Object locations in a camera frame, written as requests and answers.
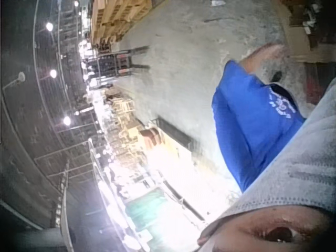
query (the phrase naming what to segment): stacked pallets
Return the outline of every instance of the stacked pallets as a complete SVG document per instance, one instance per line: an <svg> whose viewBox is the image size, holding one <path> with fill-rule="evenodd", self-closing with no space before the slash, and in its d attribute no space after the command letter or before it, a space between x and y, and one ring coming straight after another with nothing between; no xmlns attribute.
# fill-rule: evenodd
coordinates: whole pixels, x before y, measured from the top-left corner
<svg viewBox="0 0 336 252"><path fill-rule="evenodd" d="M94 0L91 24L93 45L120 41L151 9L151 0Z"/></svg>

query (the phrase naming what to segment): concrete floor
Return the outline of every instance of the concrete floor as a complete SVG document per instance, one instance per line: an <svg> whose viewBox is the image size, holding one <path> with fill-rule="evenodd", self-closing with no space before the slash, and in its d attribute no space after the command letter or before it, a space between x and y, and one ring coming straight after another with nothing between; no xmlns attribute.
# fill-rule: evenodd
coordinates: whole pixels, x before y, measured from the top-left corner
<svg viewBox="0 0 336 252"><path fill-rule="evenodd" d="M239 189L220 153L211 109L214 90L229 59L240 60L268 42L285 43L270 0L227 0L211 7L210 0L166 0L135 25L120 49L150 46L134 63L149 65L148 73L118 81L135 100L136 114L146 123L158 115L198 143L199 170L217 175L223 193ZM312 106L303 91L303 65L288 57L267 64L257 75L265 82L282 70L283 85L296 97L304 116Z"/></svg>

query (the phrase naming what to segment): gray fabric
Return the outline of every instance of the gray fabric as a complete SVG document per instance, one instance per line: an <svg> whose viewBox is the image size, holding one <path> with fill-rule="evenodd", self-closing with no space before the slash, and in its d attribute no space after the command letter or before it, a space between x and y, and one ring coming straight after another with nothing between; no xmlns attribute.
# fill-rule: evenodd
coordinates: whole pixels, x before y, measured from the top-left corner
<svg viewBox="0 0 336 252"><path fill-rule="evenodd" d="M211 235L225 217L269 206L305 205L336 214L335 191L336 79L283 151L201 237ZM213 242L200 251L211 251Z"/></svg>

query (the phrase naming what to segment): hand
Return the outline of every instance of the hand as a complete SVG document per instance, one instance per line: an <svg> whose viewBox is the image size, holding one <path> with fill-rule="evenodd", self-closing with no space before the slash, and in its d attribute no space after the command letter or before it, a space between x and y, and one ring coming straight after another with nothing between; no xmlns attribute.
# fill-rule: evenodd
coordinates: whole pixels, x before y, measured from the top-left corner
<svg viewBox="0 0 336 252"><path fill-rule="evenodd" d="M243 59L239 64L249 74L260 68L261 63L267 59L276 59L283 55L284 46L280 44L266 44L251 55Z"/></svg>

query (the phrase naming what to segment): blue shirt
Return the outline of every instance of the blue shirt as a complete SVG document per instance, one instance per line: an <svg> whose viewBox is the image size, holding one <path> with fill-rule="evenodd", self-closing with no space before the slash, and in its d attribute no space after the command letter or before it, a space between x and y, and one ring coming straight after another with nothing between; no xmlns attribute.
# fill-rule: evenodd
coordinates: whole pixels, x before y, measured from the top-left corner
<svg viewBox="0 0 336 252"><path fill-rule="evenodd" d="M244 192L300 129L295 104L229 61L212 108L219 148Z"/></svg>

